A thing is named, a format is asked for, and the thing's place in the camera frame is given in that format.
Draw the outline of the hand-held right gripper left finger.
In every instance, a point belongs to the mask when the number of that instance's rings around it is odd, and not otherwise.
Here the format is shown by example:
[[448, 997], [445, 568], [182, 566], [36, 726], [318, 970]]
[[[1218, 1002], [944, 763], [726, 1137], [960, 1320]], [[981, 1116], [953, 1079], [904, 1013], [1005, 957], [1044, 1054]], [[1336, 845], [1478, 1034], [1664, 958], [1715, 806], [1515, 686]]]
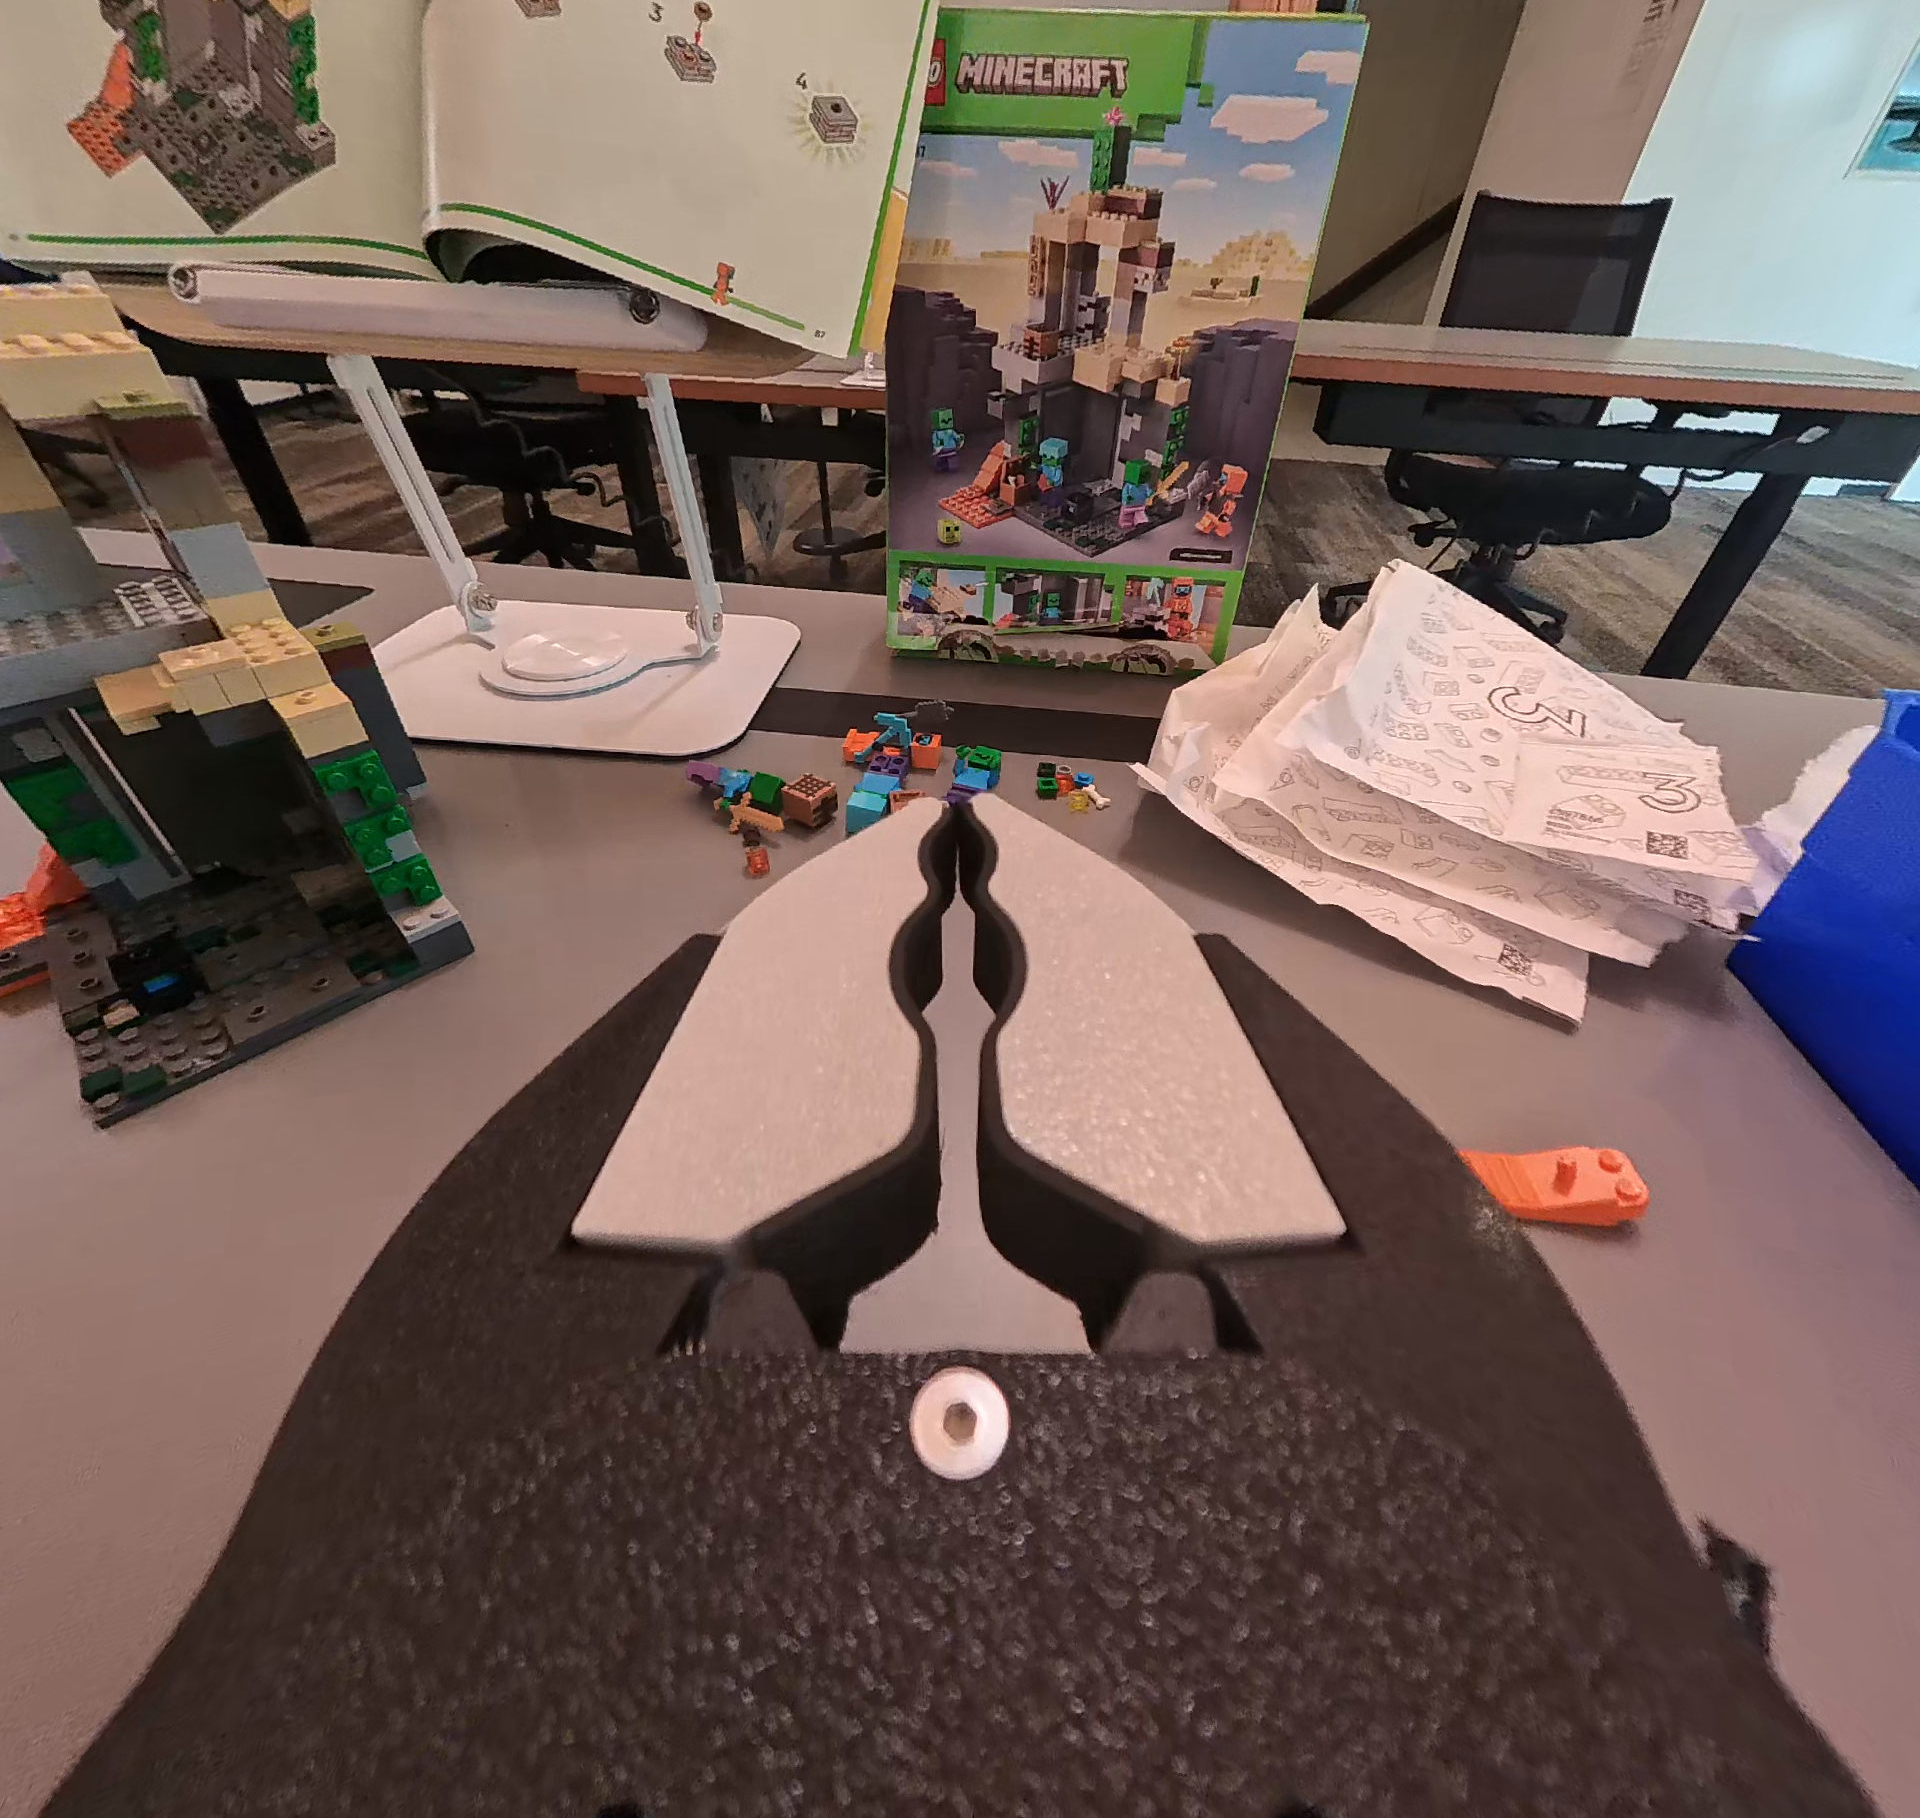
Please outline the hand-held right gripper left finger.
[[947, 829], [943, 805], [913, 802], [726, 923], [571, 1219], [579, 1241], [731, 1250], [908, 1140]]

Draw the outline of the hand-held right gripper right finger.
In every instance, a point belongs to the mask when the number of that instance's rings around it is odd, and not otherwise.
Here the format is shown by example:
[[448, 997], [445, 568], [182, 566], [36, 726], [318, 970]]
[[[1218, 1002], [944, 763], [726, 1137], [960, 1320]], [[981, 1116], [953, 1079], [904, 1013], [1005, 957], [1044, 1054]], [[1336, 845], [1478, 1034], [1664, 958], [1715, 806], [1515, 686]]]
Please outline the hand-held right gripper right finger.
[[1196, 933], [1005, 799], [962, 814], [984, 1094], [1011, 1149], [1196, 1253], [1326, 1244], [1345, 1219]]

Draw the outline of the grey brick castle model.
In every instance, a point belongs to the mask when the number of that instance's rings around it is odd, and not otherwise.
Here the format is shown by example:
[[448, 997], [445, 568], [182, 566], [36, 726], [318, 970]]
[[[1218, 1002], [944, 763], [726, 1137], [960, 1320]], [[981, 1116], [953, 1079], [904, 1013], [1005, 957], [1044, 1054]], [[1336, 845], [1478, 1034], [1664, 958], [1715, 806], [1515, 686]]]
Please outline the grey brick castle model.
[[2, 793], [78, 879], [33, 964], [99, 1125], [471, 954], [419, 787], [366, 638], [284, 611], [179, 394], [2, 411]]

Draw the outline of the instruction booklet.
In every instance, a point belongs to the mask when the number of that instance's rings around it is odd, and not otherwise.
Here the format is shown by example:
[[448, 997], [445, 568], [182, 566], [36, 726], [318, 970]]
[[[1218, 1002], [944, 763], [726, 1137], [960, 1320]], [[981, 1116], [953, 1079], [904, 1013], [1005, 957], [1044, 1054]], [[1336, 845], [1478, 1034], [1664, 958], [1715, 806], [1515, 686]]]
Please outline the instruction booklet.
[[2, 0], [2, 255], [613, 277], [852, 355], [940, 0]]

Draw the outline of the tan brick plate assembly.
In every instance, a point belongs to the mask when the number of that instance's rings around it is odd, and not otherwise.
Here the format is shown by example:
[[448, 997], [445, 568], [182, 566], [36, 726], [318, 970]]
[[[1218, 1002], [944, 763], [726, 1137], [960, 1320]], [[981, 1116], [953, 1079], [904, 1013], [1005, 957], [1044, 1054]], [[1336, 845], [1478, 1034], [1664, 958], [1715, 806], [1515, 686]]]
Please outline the tan brick plate assembly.
[[14, 422], [173, 398], [158, 358], [93, 282], [2, 286], [2, 411]]

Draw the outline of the wooden desk with black legs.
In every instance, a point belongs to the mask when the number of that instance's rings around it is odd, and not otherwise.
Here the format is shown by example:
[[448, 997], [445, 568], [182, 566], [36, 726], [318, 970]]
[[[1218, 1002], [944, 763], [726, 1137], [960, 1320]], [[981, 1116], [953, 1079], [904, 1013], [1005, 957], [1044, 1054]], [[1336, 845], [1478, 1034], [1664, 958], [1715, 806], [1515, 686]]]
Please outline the wooden desk with black legs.
[[1642, 660], [1683, 680], [1761, 566], [1810, 479], [1898, 483], [1917, 458], [1917, 373], [1794, 344], [1575, 337], [1461, 325], [1300, 325], [1290, 373], [1318, 388], [1315, 434], [1434, 462], [1487, 458], [1490, 486], [1627, 470], [1755, 477]]
[[[644, 380], [635, 373], [580, 368], [576, 388], [603, 408], [635, 571], [683, 578], [676, 526], [659, 493], [664, 447], [644, 411]], [[883, 510], [862, 496], [832, 510], [832, 486], [883, 490], [886, 389], [850, 388], [835, 364], [765, 374], [676, 374], [671, 389], [720, 581], [804, 589], [877, 587], [886, 546]], [[796, 510], [799, 526], [779, 534], [774, 552], [761, 559], [749, 557], [741, 535], [737, 458], [804, 464], [807, 487], [816, 493], [816, 510]]]

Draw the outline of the pile of colourful toy figures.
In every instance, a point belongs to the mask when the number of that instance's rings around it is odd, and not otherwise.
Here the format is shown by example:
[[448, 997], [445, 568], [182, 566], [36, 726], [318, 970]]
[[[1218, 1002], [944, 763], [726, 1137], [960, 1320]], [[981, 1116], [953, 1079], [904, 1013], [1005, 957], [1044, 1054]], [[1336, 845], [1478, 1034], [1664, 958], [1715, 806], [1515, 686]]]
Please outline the pile of colourful toy figures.
[[1108, 809], [1120, 766], [1142, 763], [1153, 726], [1132, 715], [969, 699], [774, 695], [756, 724], [804, 735], [822, 756], [780, 772], [746, 750], [695, 756], [686, 781], [741, 845], [749, 879], [771, 870], [780, 835], [871, 829], [917, 799], [969, 805], [986, 794], [1068, 814]]

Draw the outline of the orange brick separator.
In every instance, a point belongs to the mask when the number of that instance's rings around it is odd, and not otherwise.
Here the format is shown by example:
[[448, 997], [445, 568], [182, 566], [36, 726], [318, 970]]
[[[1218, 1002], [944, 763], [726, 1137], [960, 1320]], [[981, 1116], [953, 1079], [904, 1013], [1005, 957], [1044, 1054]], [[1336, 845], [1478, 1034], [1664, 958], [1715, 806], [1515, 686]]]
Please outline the orange brick separator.
[[1649, 1186], [1612, 1148], [1557, 1148], [1542, 1154], [1469, 1154], [1463, 1165], [1493, 1201], [1524, 1221], [1619, 1227], [1646, 1215]]

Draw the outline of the crumpled white paper bags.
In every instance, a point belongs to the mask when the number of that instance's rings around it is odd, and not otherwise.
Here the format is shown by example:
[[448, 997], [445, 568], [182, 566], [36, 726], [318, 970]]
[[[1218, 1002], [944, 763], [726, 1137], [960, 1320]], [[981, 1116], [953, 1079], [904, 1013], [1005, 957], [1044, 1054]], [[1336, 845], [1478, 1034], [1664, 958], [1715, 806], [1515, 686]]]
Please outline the crumpled white paper bags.
[[1300, 598], [1174, 692], [1142, 787], [1469, 985], [1576, 1022], [1588, 963], [1736, 933], [1755, 850], [1721, 750], [1449, 581]]

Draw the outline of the white book stand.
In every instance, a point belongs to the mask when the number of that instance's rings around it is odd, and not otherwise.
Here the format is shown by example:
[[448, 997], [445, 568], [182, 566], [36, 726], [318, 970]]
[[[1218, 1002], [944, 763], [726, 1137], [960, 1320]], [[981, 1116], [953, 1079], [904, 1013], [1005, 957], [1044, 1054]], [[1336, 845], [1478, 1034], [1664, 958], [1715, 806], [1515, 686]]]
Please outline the white book stand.
[[[755, 721], [799, 645], [723, 616], [671, 377], [717, 373], [710, 315], [646, 286], [425, 282], [175, 261], [167, 295], [109, 298], [175, 343], [321, 355], [436, 559], [448, 601], [375, 645], [409, 735], [486, 747], [704, 756]], [[562, 367], [637, 377], [688, 571], [688, 607], [494, 596], [463, 552], [379, 361]]]

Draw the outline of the black office chair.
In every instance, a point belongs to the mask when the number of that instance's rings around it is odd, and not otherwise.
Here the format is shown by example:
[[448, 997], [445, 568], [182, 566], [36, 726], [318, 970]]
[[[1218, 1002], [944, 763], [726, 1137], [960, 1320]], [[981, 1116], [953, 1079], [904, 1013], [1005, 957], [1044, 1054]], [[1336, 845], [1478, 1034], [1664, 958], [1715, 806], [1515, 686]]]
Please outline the black office chair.
[[610, 538], [598, 535], [595, 525], [555, 510], [550, 496], [592, 496], [603, 510], [624, 507], [604, 408], [509, 404], [477, 395], [469, 416], [460, 477], [497, 487], [503, 526], [466, 543], [466, 553], [592, 571], [595, 553]]
[[[1457, 246], [1442, 325], [1627, 337], [1670, 198], [1636, 206], [1508, 198], [1478, 194]], [[1537, 547], [1624, 543], [1667, 526], [1667, 490], [1630, 468], [1521, 456], [1394, 450], [1382, 486], [1424, 513], [1412, 543], [1463, 543], [1446, 571], [1457, 589], [1536, 632], [1566, 638], [1567, 614], [1512, 578]]]

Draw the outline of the blue plastic bin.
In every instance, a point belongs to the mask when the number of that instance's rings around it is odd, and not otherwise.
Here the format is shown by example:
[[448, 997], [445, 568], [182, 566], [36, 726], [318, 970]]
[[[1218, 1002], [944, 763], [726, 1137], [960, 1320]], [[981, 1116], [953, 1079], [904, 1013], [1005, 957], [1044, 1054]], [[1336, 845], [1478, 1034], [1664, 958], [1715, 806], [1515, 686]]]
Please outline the blue plastic bin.
[[1818, 750], [1752, 829], [1728, 970], [1917, 1179], [1917, 695]]

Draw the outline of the green toy set box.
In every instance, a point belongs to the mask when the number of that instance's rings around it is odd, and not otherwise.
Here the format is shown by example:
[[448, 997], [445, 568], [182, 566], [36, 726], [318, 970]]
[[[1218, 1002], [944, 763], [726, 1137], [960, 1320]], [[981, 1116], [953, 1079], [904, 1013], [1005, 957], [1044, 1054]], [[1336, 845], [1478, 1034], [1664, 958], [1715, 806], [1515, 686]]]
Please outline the green toy set box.
[[940, 9], [883, 344], [895, 654], [1226, 654], [1366, 36]]

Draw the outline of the framed wall picture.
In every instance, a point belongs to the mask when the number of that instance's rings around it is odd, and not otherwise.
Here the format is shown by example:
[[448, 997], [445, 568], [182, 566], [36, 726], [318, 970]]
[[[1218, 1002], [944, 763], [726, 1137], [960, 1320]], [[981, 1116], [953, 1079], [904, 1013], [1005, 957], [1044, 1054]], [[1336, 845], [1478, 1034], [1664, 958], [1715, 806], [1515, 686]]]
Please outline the framed wall picture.
[[1895, 76], [1891, 97], [1883, 100], [1874, 124], [1864, 136], [1859, 154], [1853, 157], [1849, 175], [1917, 175], [1917, 51]]

